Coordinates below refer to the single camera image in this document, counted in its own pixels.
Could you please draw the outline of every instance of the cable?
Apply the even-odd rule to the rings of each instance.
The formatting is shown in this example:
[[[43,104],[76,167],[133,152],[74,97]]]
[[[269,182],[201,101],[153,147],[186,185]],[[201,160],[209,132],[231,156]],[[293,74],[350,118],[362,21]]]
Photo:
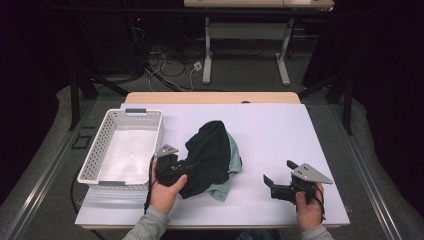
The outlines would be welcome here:
[[[147,193],[146,202],[144,203],[144,214],[146,214],[147,209],[150,206],[150,199],[152,198],[152,187],[153,187],[153,184],[154,184],[154,183],[152,183],[152,178],[153,178],[152,169],[153,169],[153,160],[154,159],[155,159],[155,155],[152,156],[152,158],[150,159],[150,164],[149,164],[149,192]]]
[[[316,189],[318,189],[318,191],[320,192],[321,197],[322,197],[322,202],[321,202],[321,201],[317,198],[317,196],[314,196],[315,200],[318,202],[319,206],[321,207],[321,223],[322,223],[322,221],[324,221],[324,220],[325,220],[324,194],[322,193],[321,189],[319,189],[319,188],[316,188]]]
[[[195,69],[196,69],[196,68],[191,69],[191,72],[190,72],[191,92],[193,92],[193,79],[191,78],[191,75],[193,74],[193,71],[194,71]]]
[[[72,207],[74,208],[75,213],[78,215],[78,208],[77,205],[75,204],[75,199],[74,199],[74,186],[75,186],[75,182],[77,180],[78,174],[81,171],[81,168],[84,164],[81,164],[81,166],[78,168],[78,170],[75,172],[74,177],[72,178],[72,183],[71,183],[71,189],[69,191],[70,194],[70,198],[71,198],[71,203],[72,203]],[[106,238],[104,238],[102,235],[100,235],[100,233],[98,233],[95,230],[90,230],[92,233],[94,233],[94,235],[96,235],[99,239],[101,240],[106,240]]]
[[[128,74],[128,73],[126,73],[126,72],[122,72],[121,70],[119,70],[120,68],[119,67],[117,67],[117,66],[115,66],[113,63],[112,63],[112,61],[109,59],[109,57],[106,55],[106,53],[103,51],[103,48],[100,46],[100,44],[99,44],[99,42],[97,41],[97,39],[95,38],[95,36],[94,36],[94,34],[93,34],[93,32],[91,31],[91,29],[90,29],[90,27],[88,26],[88,24],[85,22],[85,20],[82,18],[82,17],[79,17],[78,18],[79,20],[80,20],[80,22],[85,26],[85,29],[87,29],[87,31],[88,31],[88,33],[90,34],[90,36],[91,36],[91,38],[93,39],[93,41],[94,41],[94,43],[95,43],[95,45],[97,46],[97,48],[100,50],[100,52],[101,52],[101,54],[103,55],[103,57],[106,59],[106,61],[110,64],[110,66],[111,67],[113,67],[113,68],[115,68],[116,70],[118,70],[119,72],[121,72],[121,73],[124,73],[124,74]],[[131,81],[134,81],[134,80],[136,80],[137,78],[139,78],[141,75],[143,75],[143,73],[141,73],[141,75],[140,75],[140,70],[137,70],[136,71],[136,73],[138,73],[136,76],[131,76],[130,78],[128,78],[128,79],[123,79],[123,80],[117,80],[117,81],[115,81],[114,83],[115,84],[117,84],[116,82],[118,82],[119,84],[122,84],[122,83],[126,83],[126,82],[131,82]]]

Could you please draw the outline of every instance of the person's right hand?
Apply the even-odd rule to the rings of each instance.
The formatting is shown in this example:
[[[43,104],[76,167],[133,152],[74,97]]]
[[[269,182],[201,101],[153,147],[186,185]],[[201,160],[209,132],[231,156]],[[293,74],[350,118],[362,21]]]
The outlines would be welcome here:
[[[317,183],[316,187],[321,190],[316,191],[316,197],[323,202],[324,188],[321,183]],[[305,194],[303,192],[296,193],[296,205],[297,205],[297,222],[301,232],[306,232],[318,227],[321,224],[321,206],[313,198],[309,204],[306,204]]]
[[[187,183],[187,175],[182,175],[180,179],[174,183],[174,185],[167,187],[156,182],[156,166],[157,163],[154,163],[152,171],[152,198],[150,199],[150,205],[165,215],[168,215],[169,211],[171,211],[172,207],[174,206],[178,192]]]

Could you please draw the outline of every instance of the dark background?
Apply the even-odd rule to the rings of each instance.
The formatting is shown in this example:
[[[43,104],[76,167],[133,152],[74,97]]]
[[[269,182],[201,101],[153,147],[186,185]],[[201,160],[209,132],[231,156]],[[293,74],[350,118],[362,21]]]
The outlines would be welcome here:
[[[92,27],[89,29],[94,29],[93,34],[115,34],[116,45],[102,46],[109,59],[105,61],[104,56],[99,57],[103,53],[95,47],[102,44],[101,38],[98,43],[90,41],[90,32],[75,16],[43,10],[36,1],[1,4],[0,99],[4,110],[0,127],[0,200],[3,202],[54,121],[58,109],[55,94],[69,85],[78,65],[95,72],[130,74],[139,67],[140,57],[131,45],[126,25],[122,24],[124,19],[84,19]],[[181,2],[175,1],[156,1],[156,4],[181,7]],[[336,2],[334,10],[371,11],[376,17],[349,23],[329,21],[305,74],[304,85],[311,86],[347,69],[354,80],[354,98],[367,109],[380,163],[405,199],[423,215],[424,187],[420,180],[424,170],[423,4],[350,0]],[[197,24],[190,19],[143,20],[152,35],[172,42],[176,48],[183,44],[184,31],[189,31],[187,35],[198,34]],[[167,24],[170,20],[174,27]],[[121,59],[122,54],[127,56],[127,61],[115,66],[114,59]]]

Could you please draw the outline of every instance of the white table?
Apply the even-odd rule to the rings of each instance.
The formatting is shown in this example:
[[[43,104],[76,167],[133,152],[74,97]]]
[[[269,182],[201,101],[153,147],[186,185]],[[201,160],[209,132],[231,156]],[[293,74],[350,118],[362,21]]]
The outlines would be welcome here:
[[[273,94],[275,99],[279,99],[275,93],[270,93]],[[171,95],[176,96],[176,102],[179,102],[183,99],[193,100],[199,93]],[[250,99],[260,99],[257,97],[266,96],[267,93],[235,95],[239,96],[239,100],[255,102]],[[133,95],[129,98],[140,100],[143,96],[150,96],[152,102],[155,102],[155,99],[159,100],[155,98],[156,94],[142,94],[141,98]],[[208,102],[205,99],[209,99],[213,93],[204,96],[201,101]],[[288,185],[291,177],[286,160],[290,159],[299,165],[308,163],[333,179],[308,112],[302,104],[149,103],[135,106],[163,111],[165,130],[162,143],[178,148],[180,159],[187,156],[185,142],[197,133],[204,123],[221,120],[237,142],[243,160],[243,171],[229,180],[230,192],[224,203],[212,199],[207,193],[185,200],[178,197],[169,214],[172,219],[170,229],[294,226],[297,225],[295,207],[289,202],[270,197],[270,189],[263,183],[263,174],[276,184]],[[349,218],[337,190],[337,182],[333,185],[324,185],[324,188],[327,217],[324,224],[327,226],[349,224]],[[88,229],[131,228],[143,215],[146,192],[118,191],[90,189],[75,223]]]

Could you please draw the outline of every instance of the gray floor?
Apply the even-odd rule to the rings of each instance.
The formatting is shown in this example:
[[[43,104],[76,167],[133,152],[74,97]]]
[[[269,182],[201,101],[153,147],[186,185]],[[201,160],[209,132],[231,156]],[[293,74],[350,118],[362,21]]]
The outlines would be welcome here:
[[[279,79],[275,52],[279,44],[270,42],[261,52],[260,46],[250,51],[256,42],[222,41],[214,54],[212,81],[201,83],[201,72],[194,72],[195,89],[222,91],[292,91],[303,90],[301,80],[314,49],[314,41],[294,41],[291,59],[286,61],[292,84],[284,87]],[[182,64],[167,56],[163,72],[172,75],[182,70]],[[192,63],[178,77],[166,77],[180,86],[190,87]],[[146,75],[121,85],[129,91],[169,91],[157,80]],[[96,127],[109,108],[119,107],[123,97],[98,85],[96,101],[81,100],[83,117],[72,132],[70,126],[69,88],[58,93],[60,108],[48,136],[28,166],[20,182],[0,208],[0,239],[16,236],[22,239],[95,239],[90,231],[74,225],[76,214],[70,201],[73,175],[84,160],[88,149],[76,142],[78,134],[95,134]],[[366,121],[365,109],[356,101],[352,111],[353,136],[340,125],[340,106],[327,105],[326,89],[303,100],[337,182],[351,224],[331,229],[336,239],[423,239],[424,222],[420,215],[401,197],[390,178],[382,170],[373,151],[373,141]],[[75,199],[84,196],[86,186],[75,185]],[[39,198],[34,194],[44,193]],[[119,239],[126,231],[101,231],[106,239]],[[280,230],[282,239],[299,239],[296,228]]]

